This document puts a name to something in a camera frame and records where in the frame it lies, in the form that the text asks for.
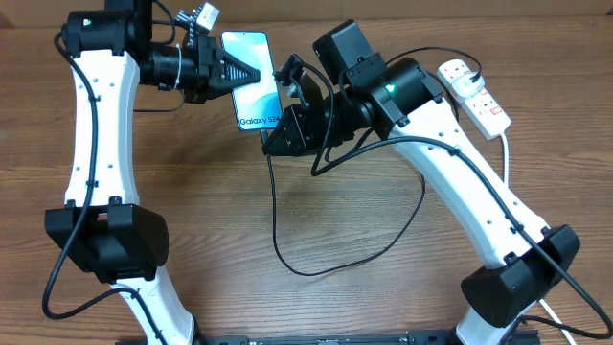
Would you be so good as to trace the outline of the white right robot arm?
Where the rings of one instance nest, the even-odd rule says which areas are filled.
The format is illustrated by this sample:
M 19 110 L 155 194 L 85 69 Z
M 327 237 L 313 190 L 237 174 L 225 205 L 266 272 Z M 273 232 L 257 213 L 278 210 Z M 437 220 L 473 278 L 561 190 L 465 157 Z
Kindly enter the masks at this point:
M 452 344 L 502 344 L 532 320 L 530 308 L 569 282 L 579 237 L 523 204 L 462 132 L 434 78 L 411 58 L 379 56 L 320 72 L 297 56 L 275 80 L 289 106 L 263 144 L 268 156 L 313 155 L 373 131 L 431 184 L 467 233 L 481 266 L 461 283 L 469 308 Z

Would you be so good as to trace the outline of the black smartphone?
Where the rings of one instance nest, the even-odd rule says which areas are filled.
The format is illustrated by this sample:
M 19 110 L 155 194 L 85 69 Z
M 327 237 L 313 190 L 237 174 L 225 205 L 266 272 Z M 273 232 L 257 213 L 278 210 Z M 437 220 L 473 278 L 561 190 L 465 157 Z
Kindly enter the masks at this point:
M 283 112 L 266 33 L 226 31 L 221 34 L 221 43 L 227 53 L 259 72 L 256 81 L 232 91 L 238 129 L 274 128 Z

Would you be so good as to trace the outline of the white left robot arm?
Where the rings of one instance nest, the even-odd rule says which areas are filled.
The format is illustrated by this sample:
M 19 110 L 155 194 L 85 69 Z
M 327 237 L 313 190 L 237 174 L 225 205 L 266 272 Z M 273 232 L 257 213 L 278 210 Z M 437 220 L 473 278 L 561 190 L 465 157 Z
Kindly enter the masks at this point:
M 133 116 L 140 85 L 178 91 L 203 104 L 257 82 L 260 73 L 222 49 L 209 3 L 170 18 L 182 42 L 155 41 L 153 3 L 108 1 L 73 11 L 54 43 L 71 66 L 76 91 L 72 172 L 64 203 L 46 212 L 59 259 L 73 262 L 119 295 L 147 344 L 201 344 L 204 336 L 167 271 L 165 219 L 140 203 L 133 171 Z

